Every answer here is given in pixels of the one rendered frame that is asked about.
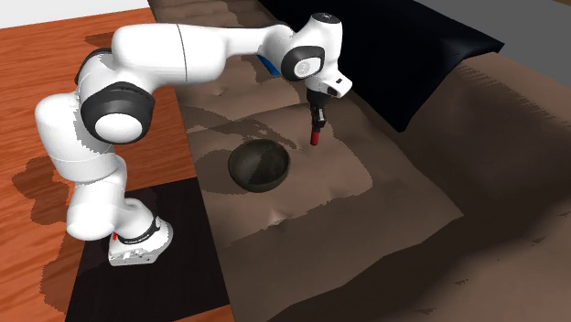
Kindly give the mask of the dark robot stand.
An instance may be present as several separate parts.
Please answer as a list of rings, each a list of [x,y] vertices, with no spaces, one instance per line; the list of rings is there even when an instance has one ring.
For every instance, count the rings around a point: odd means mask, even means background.
[[[174,228],[154,263],[113,267],[108,239],[87,241],[65,322],[175,322],[229,303],[199,182],[128,192]]]

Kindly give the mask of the black cushion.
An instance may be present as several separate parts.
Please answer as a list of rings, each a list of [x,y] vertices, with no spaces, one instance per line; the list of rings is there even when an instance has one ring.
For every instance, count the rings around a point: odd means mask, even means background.
[[[300,29],[317,12],[343,25],[339,69],[352,89],[402,132],[462,60],[504,44],[415,0],[259,0]]]

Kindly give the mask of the brown sofa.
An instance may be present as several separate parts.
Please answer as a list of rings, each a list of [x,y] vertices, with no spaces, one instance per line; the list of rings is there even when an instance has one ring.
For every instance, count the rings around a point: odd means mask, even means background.
[[[148,0],[156,20],[263,27],[259,0]],[[176,90],[236,322],[571,322],[571,88],[462,60],[402,132],[353,89],[307,139],[305,88],[247,57]],[[239,145],[291,158],[270,191]]]

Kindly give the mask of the blue flat object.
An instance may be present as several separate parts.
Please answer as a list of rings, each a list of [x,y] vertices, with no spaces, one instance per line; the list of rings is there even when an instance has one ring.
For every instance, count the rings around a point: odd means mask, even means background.
[[[263,55],[257,55],[257,58],[263,63],[264,67],[273,76],[280,76],[281,70],[279,64]]]

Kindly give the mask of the dark round bowl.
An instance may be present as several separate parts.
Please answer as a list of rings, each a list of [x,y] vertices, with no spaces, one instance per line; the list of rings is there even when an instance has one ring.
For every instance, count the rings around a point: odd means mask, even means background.
[[[246,191],[264,193],[277,188],[288,176],[291,158],[274,140],[254,139],[235,148],[228,159],[232,180]]]

